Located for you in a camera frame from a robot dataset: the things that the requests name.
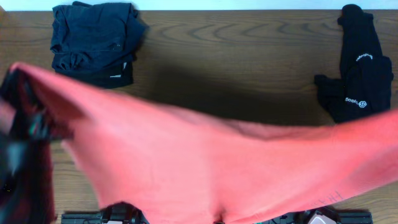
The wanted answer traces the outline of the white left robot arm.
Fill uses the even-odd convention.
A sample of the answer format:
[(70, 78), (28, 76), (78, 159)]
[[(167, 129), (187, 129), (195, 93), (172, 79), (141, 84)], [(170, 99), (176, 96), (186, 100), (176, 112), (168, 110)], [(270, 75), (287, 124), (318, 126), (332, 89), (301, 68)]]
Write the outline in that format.
[(52, 223), (55, 218), (50, 129), (27, 73), (9, 70), (1, 99), (14, 109), (1, 131), (1, 223)]

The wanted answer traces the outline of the red graphic t-shirt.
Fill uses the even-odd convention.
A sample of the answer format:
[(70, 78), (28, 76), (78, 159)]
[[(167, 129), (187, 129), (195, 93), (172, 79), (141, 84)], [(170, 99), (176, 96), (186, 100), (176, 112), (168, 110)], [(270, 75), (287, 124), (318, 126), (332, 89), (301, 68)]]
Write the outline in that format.
[(25, 63), (1, 85), (1, 125), (60, 139), (101, 208), (151, 223), (256, 223), (397, 180), (397, 111), (335, 126), (222, 119), (102, 90)]

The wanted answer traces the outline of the black folded shirt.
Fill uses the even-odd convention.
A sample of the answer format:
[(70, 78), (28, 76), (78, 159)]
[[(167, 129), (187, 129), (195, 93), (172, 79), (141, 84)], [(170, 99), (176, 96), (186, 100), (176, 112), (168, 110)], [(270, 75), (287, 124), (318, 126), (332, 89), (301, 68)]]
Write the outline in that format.
[(131, 62), (124, 62), (101, 70), (56, 70), (56, 72), (81, 82), (106, 89), (119, 88), (133, 84), (133, 67)]

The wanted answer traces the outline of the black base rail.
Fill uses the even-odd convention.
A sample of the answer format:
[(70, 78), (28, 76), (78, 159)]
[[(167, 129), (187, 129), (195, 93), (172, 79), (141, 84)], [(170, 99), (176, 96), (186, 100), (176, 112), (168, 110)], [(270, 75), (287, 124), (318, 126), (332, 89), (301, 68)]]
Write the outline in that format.
[[(143, 213), (130, 204), (119, 203), (98, 212), (66, 212), (61, 224), (149, 224)], [(373, 224), (367, 210), (335, 210), (321, 207), (304, 212), (291, 212), (261, 224)]]

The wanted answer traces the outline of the navy blue folded shirt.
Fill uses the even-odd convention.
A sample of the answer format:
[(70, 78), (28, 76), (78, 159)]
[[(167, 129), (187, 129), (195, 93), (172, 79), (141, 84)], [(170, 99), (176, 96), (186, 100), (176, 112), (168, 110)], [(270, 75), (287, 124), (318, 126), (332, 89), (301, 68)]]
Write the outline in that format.
[(110, 67), (134, 60), (146, 26), (131, 3), (53, 8), (52, 68), (64, 72)]

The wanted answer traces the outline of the black logo shirt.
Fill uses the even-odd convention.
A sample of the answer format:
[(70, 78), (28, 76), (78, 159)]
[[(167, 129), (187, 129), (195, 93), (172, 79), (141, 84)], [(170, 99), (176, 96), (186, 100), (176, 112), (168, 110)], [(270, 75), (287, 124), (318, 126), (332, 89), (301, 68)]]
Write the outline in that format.
[(318, 102), (335, 123), (391, 108), (392, 62), (382, 53), (373, 19), (357, 5), (345, 5), (337, 20), (343, 28), (341, 77), (314, 76)]

